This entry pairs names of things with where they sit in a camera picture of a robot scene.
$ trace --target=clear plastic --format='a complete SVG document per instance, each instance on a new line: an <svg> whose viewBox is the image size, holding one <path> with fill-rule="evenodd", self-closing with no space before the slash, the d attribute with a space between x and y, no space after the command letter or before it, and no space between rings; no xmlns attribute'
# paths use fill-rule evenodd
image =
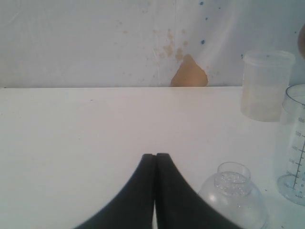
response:
<svg viewBox="0 0 305 229"><path fill-rule="evenodd" d="M305 84L286 90L274 159L279 192L305 205Z"/></svg>
<svg viewBox="0 0 305 229"><path fill-rule="evenodd" d="M244 62L241 112L258 121L279 121L295 56L284 51L248 51Z"/></svg>
<svg viewBox="0 0 305 229"><path fill-rule="evenodd" d="M264 199L250 180L250 171L226 162L209 177L199 191L201 198L227 219L244 229L265 229L268 213Z"/></svg>

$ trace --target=measuring cup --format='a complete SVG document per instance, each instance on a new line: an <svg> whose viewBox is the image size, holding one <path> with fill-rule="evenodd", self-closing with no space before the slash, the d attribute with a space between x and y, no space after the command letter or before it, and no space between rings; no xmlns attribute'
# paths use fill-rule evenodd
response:
<svg viewBox="0 0 305 229"><path fill-rule="evenodd" d="M286 89L275 148L278 191L305 206L305 84Z"/></svg>

